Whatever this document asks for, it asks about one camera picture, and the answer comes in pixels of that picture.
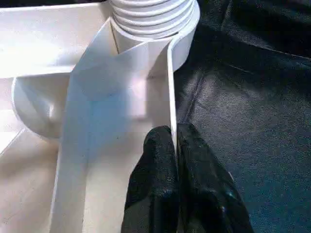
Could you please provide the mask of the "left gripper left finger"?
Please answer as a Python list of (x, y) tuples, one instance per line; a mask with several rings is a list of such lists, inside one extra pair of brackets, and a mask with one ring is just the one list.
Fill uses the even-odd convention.
[(128, 183), (123, 233), (174, 233), (179, 217), (175, 149), (168, 126), (151, 129)]

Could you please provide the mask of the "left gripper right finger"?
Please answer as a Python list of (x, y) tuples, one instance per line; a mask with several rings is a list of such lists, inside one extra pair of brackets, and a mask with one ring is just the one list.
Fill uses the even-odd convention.
[(191, 123), (179, 124), (178, 170), (186, 233), (252, 233), (230, 173)]

